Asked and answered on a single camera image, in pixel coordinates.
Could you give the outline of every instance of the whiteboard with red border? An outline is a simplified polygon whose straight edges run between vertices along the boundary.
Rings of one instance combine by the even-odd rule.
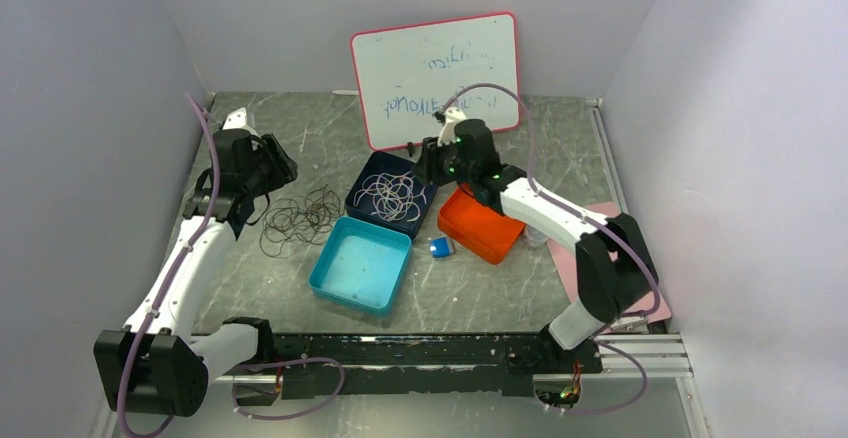
[[[375,150],[436,136],[433,112],[463,86],[491,82],[519,91],[515,17],[508,12],[363,31],[350,39],[350,50]],[[472,90],[455,106],[495,131],[518,126],[518,104],[496,90]]]

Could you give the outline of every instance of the pink mat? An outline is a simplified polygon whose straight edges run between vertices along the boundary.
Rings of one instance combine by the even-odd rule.
[[[589,205],[586,208],[598,213],[603,213],[607,216],[616,216],[621,213],[615,203],[598,203],[597,205]],[[548,250],[551,252],[551,257],[554,259],[554,264],[557,268],[557,273],[562,280],[562,285],[565,287],[565,293],[568,299],[574,301],[577,299],[577,261],[574,259],[568,250],[563,248],[554,240],[548,240]],[[647,310],[653,305],[653,297],[650,293],[645,295],[635,305],[631,306],[627,311]],[[648,322],[661,321],[671,318],[671,310],[668,308],[665,299],[660,295],[660,308],[648,317]]]

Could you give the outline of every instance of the red whiteboard frame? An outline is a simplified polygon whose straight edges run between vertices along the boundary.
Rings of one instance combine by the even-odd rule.
[[[372,34],[372,33],[381,33],[381,32],[384,32],[384,31],[405,30],[407,28],[418,28],[418,27],[421,27],[421,26],[441,25],[443,23],[454,23],[454,22],[457,22],[457,21],[468,21],[468,20],[475,20],[475,19],[478,19],[478,18],[489,18],[489,17],[492,17],[492,16],[509,16],[510,18],[512,18],[512,23],[513,23],[512,32],[513,32],[513,35],[514,35],[513,41],[515,42],[515,82],[517,83],[517,85],[516,85],[517,89],[515,90],[515,93],[518,94],[518,96],[521,96],[521,72],[519,71],[519,67],[518,67],[518,20],[515,18],[515,15],[512,14],[512,12],[510,12],[510,11],[496,11],[496,12],[492,12],[492,13],[485,13],[485,14],[482,14],[482,15],[463,16],[463,17],[459,17],[459,18],[449,18],[447,20],[436,20],[436,21],[428,21],[428,22],[425,22],[425,23],[415,23],[415,24],[412,24],[412,25],[390,26],[388,28],[379,28],[379,29],[376,29],[376,30],[360,31],[358,33],[354,33],[353,36],[350,37],[350,43],[349,43],[349,45],[350,45],[350,57],[351,57],[351,60],[353,60],[353,73],[356,75],[356,90],[359,92],[359,107],[362,110],[362,122],[365,124],[365,139],[368,141],[368,147],[369,148],[371,148],[374,151],[391,151],[391,150],[401,150],[403,148],[406,148],[406,145],[398,145],[398,146],[393,146],[393,147],[390,147],[390,148],[379,148],[378,149],[378,148],[374,148],[374,145],[371,144],[371,134],[368,132],[368,120],[365,119],[365,105],[364,105],[364,101],[362,100],[362,86],[359,83],[359,70],[356,67],[356,55],[353,53],[353,40],[357,36],[360,36],[360,35],[368,35],[368,34]],[[522,116],[521,116],[521,106],[518,106],[518,123],[516,123],[515,126],[509,126],[509,127],[506,127],[506,128],[498,128],[498,129],[495,129],[495,130],[492,130],[492,131],[494,132],[494,131],[514,130],[514,129],[518,128],[518,126],[521,124],[521,118],[522,118]],[[416,146],[421,145],[421,141],[416,142],[415,145]]]

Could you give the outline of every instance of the red plastic container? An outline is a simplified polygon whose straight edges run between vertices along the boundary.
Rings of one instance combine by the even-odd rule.
[[[502,262],[524,223],[501,216],[457,188],[439,210],[439,229],[493,265]]]

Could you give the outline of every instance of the tray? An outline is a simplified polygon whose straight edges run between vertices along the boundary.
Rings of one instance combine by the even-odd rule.
[[[399,156],[383,151],[375,151],[374,153],[371,153],[371,156],[368,158],[368,161],[359,173],[359,177],[353,183],[350,193],[348,193],[347,198],[345,198],[345,210],[347,211],[348,216],[383,226],[390,230],[403,233],[411,239],[415,239],[418,235],[418,231],[421,229],[421,224],[424,222],[424,217],[427,216],[427,211],[430,210],[430,205],[433,203],[433,199],[436,196],[436,190],[438,189],[437,186],[430,185],[425,187],[423,183],[419,182],[417,179],[415,180],[415,184],[412,187],[413,194],[418,194],[423,189],[424,197],[415,198],[415,203],[417,203],[421,209],[421,216],[413,222],[409,222],[405,219],[399,221],[386,221],[376,215],[372,215],[371,213],[374,212],[374,204],[369,197],[363,197],[359,200],[358,206],[353,206],[356,193],[362,189],[363,182],[369,176],[379,175],[380,173],[402,175],[412,171],[412,166],[414,164],[415,163],[409,160],[405,160]]]
[[[497,214],[457,188],[439,210],[439,229],[487,262],[497,265],[524,231],[524,223]]]
[[[309,275],[309,286],[322,298],[386,316],[411,247],[412,240],[403,233],[343,216]]]

